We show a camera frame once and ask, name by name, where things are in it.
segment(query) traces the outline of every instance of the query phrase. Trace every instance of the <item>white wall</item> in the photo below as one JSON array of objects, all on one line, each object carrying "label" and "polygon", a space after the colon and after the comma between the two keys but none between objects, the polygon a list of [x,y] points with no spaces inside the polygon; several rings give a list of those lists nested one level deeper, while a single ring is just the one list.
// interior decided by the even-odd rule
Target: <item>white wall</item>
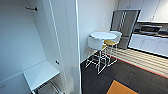
[{"label": "white wall", "polygon": [[[25,7],[29,7],[27,0],[0,3],[0,85],[6,85],[0,88],[3,92],[30,93],[21,72],[46,60],[31,11]],[[25,93],[16,88],[22,87],[19,83],[24,83]]]},{"label": "white wall", "polygon": [[118,0],[78,0],[80,59],[88,55],[87,37],[95,31],[109,31]]}]

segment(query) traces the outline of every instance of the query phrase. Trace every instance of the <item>stainless steel refrigerator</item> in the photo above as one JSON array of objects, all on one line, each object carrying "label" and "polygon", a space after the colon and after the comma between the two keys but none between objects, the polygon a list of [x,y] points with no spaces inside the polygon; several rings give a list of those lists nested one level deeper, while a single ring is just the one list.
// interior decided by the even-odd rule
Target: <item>stainless steel refrigerator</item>
[{"label": "stainless steel refrigerator", "polygon": [[113,12],[110,31],[122,33],[118,48],[127,49],[134,25],[138,19],[140,10],[117,10]]}]

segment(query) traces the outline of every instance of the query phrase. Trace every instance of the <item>kitchen cabinet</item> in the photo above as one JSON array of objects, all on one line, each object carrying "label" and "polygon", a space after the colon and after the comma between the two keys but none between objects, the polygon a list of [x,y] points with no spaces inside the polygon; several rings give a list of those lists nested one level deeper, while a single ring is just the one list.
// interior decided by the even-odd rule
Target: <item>kitchen cabinet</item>
[{"label": "kitchen cabinet", "polygon": [[118,10],[141,10],[143,0],[119,0]]},{"label": "kitchen cabinet", "polygon": [[160,37],[145,36],[144,42],[140,49],[142,51],[154,53],[159,42],[160,42]]},{"label": "kitchen cabinet", "polygon": [[160,0],[152,22],[168,23],[168,0]]},{"label": "kitchen cabinet", "polygon": [[137,22],[152,22],[160,0],[144,0]]},{"label": "kitchen cabinet", "polygon": [[132,34],[128,47],[168,57],[168,38]]},{"label": "kitchen cabinet", "polygon": [[134,49],[140,49],[141,45],[143,44],[144,38],[145,38],[145,35],[132,34],[128,47],[134,48]]},{"label": "kitchen cabinet", "polygon": [[161,38],[156,50],[154,51],[155,54],[162,55],[168,57],[168,38]]}]

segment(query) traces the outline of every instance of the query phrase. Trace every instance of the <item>white wardrobe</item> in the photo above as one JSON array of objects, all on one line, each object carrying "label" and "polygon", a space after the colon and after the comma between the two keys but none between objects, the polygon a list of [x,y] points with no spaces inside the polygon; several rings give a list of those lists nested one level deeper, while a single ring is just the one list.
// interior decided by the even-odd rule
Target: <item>white wardrobe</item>
[{"label": "white wardrobe", "polygon": [[81,94],[76,10],[76,0],[1,0],[0,94],[29,94],[23,71],[43,62],[61,91]]}]

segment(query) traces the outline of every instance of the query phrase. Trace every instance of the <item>orange object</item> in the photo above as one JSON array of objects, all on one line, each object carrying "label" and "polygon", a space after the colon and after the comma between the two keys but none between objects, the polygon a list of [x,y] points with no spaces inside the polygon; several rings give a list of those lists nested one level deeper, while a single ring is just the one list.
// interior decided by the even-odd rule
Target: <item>orange object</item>
[{"label": "orange object", "polygon": [[107,94],[138,94],[138,93],[114,80]]}]

